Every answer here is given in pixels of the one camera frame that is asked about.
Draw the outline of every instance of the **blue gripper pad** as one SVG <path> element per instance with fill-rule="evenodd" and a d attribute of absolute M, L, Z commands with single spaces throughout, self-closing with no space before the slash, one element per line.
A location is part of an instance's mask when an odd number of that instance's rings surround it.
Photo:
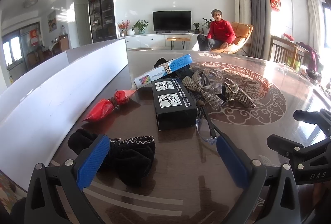
<path fill-rule="evenodd" d="M 236 152 L 220 135 L 216 141 L 216 149 L 237 187 L 245 189 L 249 185 L 249 172 Z"/>
<path fill-rule="evenodd" d="M 109 151 L 109 147 L 110 140 L 107 136 L 104 136 L 79 168 L 76 182 L 80 190 L 92 183 L 95 174 Z"/>

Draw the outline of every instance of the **white curtain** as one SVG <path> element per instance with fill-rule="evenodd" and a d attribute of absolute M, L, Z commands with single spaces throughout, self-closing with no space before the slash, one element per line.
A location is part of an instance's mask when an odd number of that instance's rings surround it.
<path fill-rule="evenodd" d="M 252 24 L 251 0 L 235 0 L 235 20 L 241 24 Z"/>
<path fill-rule="evenodd" d="M 309 45 L 317 52 L 324 48 L 324 15 L 321 0 L 308 0 Z"/>

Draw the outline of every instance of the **woman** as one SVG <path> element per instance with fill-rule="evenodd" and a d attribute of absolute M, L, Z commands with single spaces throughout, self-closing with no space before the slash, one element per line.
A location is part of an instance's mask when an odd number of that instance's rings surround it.
<path fill-rule="evenodd" d="M 226 49 L 236 38 L 231 24 L 222 19 L 220 10 L 213 10 L 211 16 L 214 21 L 210 23 L 209 33 L 206 36 L 198 35 L 199 50 L 211 51 L 211 49 Z"/>

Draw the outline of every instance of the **rhinestone bow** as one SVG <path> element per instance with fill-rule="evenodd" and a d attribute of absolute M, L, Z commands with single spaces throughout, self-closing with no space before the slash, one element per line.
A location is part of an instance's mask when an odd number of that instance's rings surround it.
<path fill-rule="evenodd" d="M 183 79 L 183 84 L 186 88 L 191 91 L 200 92 L 206 102 L 208 102 L 211 107 L 215 110 L 219 109 L 221 105 L 224 104 L 223 100 L 220 99 L 216 94 L 222 94 L 222 84 L 221 83 L 212 83 L 208 86 L 203 86 L 201 84 L 201 77 L 199 72 L 196 71 L 192 78 L 186 76 Z"/>

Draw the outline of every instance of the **ceiling light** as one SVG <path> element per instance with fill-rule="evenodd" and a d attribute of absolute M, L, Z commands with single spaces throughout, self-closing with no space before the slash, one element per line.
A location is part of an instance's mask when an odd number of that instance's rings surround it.
<path fill-rule="evenodd" d="M 38 3 L 38 0 L 26 0 L 23 2 L 23 8 L 25 8 L 25 9 L 30 8 L 37 3 Z"/>

